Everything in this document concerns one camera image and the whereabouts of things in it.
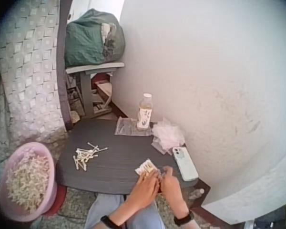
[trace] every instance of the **pile of cotton swabs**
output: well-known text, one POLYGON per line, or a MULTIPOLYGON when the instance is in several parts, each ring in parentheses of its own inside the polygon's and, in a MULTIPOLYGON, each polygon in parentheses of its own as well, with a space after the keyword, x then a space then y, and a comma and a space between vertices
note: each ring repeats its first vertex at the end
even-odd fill
POLYGON ((77 170, 79 170, 79 166, 80 166, 82 167, 83 170, 87 171, 86 163, 89 161, 89 159, 92 159, 98 156, 98 155, 94 155, 95 153, 108 149, 107 147, 104 149, 99 149, 98 146, 94 146, 90 142, 87 142, 87 144, 90 145, 93 149, 87 150, 87 149, 77 148, 76 149, 77 156, 73 156, 77 170))

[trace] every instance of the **water bottle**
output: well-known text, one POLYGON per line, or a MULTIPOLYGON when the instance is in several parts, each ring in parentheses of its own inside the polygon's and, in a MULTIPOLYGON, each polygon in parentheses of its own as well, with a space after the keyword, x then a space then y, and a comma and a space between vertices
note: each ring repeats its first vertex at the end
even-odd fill
POLYGON ((146 130, 149 127, 153 110, 152 95, 145 93, 143 99, 140 102, 140 108, 138 113, 137 128, 139 130, 146 130))
POLYGON ((191 194, 189 195, 189 199, 190 200, 195 200, 200 198, 204 193, 204 189, 195 189, 193 192, 191 192, 191 194))

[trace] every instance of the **blue jeans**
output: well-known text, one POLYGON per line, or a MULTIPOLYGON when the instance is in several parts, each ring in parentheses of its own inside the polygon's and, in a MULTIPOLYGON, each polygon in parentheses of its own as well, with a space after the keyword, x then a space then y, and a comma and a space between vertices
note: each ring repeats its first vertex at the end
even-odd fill
MULTIPOLYGON (((89 210, 84 229, 92 229, 101 217, 110 215, 123 202, 122 195, 99 194, 89 210)), ((165 229, 155 202, 138 211, 126 224, 128 229, 165 229)))

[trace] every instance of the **smartwatch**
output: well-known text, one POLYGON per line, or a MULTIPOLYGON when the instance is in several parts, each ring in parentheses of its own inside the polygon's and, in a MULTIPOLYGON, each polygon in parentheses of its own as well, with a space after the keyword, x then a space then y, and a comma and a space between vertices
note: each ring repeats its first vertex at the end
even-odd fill
POLYGON ((184 224, 190 222, 193 219, 194 219, 194 214, 193 214, 193 212, 190 211, 189 214, 182 219, 177 219, 176 217, 174 217, 174 222, 177 226, 181 226, 181 225, 184 225, 184 224))
POLYGON ((122 227, 119 227, 118 225, 116 225, 114 222, 112 222, 108 216, 103 216, 101 218, 101 222, 103 222, 103 224, 105 224, 108 228, 112 228, 112 229, 122 229, 122 227))

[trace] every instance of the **bottle cap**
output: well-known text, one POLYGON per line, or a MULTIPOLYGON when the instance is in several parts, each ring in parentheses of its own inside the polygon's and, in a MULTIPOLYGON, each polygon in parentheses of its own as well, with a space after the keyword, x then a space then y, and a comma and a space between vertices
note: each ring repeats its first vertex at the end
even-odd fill
POLYGON ((152 94, 144 93, 143 96, 144 96, 145 98, 151 98, 151 97, 152 97, 152 94))

